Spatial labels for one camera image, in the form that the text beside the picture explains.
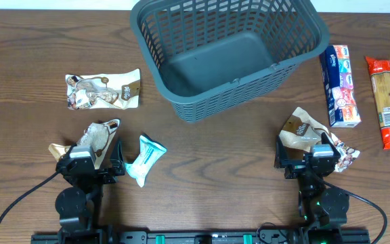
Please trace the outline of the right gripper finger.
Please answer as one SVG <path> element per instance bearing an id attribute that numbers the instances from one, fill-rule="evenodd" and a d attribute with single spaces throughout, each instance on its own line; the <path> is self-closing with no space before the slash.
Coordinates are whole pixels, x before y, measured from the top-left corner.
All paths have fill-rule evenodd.
<path id="1" fill-rule="evenodd" d="M 326 132 L 321 133 L 321 144 L 328 144 L 329 146 L 334 146 L 331 138 L 328 136 Z"/>
<path id="2" fill-rule="evenodd" d="M 283 145 L 280 136 L 276 136 L 275 168 L 286 168 L 289 165 L 288 153 Z"/>

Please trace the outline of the multicolour tissue pack box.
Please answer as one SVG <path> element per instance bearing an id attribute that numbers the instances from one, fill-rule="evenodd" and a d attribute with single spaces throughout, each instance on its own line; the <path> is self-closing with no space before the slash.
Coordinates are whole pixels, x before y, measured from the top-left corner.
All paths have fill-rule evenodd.
<path id="1" fill-rule="evenodd" d="M 353 128 L 362 122 L 354 96 L 347 45 L 329 45 L 320 54 L 323 85 L 331 127 Z"/>

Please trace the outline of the red orange pasta packet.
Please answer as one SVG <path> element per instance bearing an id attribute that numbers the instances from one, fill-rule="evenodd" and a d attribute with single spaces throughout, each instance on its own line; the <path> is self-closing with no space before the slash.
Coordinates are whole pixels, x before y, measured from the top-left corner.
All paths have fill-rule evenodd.
<path id="1" fill-rule="evenodd" d="M 390 60 L 366 56 L 383 148 L 390 149 Z"/>

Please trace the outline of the dark grey plastic basket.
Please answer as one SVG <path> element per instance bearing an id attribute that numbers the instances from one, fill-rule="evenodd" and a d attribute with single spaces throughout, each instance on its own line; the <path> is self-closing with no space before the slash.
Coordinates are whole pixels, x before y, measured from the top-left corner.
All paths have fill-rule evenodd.
<path id="1" fill-rule="evenodd" d="M 278 89 L 330 41 L 310 0 L 142 0 L 130 25 L 157 90 L 188 123 Z"/>

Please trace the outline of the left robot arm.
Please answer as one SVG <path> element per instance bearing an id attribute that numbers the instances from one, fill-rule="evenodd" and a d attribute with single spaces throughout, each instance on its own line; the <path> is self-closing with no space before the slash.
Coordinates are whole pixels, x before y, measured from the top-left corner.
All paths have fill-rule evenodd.
<path id="1" fill-rule="evenodd" d="M 56 171 L 71 185 L 56 198 L 60 215 L 59 243 L 118 243 L 119 237 L 110 225 L 100 226 L 103 185 L 115 184 L 125 175 L 122 144 L 116 141 L 109 168 L 95 168 L 96 157 L 91 146 L 72 145 L 56 164 Z"/>

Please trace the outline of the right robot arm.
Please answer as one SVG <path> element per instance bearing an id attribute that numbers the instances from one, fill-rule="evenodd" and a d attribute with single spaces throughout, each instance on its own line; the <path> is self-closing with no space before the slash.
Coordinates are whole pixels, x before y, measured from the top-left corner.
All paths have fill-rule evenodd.
<path id="1" fill-rule="evenodd" d="M 291 159 L 280 138 L 276 138 L 274 167 L 284 170 L 286 179 L 296 179 L 299 185 L 299 215 L 305 218 L 303 234 L 311 230 L 336 229 L 347 222 L 349 197 L 339 190 L 327 188 L 323 178 L 335 169 L 340 152 L 322 134 L 320 144 L 310 148 L 302 159 Z"/>

